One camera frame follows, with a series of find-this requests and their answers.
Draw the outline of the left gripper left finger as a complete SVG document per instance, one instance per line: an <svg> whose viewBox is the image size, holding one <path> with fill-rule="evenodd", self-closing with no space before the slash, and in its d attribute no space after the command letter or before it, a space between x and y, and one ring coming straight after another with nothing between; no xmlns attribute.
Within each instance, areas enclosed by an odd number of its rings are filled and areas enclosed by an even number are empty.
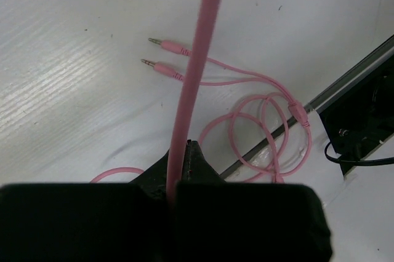
<svg viewBox="0 0 394 262"><path fill-rule="evenodd" d="M167 157L128 183L1 188L2 261L167 261Z"/></svg>

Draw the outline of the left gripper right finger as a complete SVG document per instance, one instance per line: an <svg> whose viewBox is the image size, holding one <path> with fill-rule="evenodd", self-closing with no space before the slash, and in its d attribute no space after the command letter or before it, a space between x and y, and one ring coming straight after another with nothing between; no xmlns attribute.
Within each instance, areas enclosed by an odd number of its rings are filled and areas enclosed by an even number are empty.
<svg viewBox="0 0 394 262"><path fill-rule="evenodd" d="M300 184L183 180L175 149L176 261L329 261L318 195Z"/></svg>

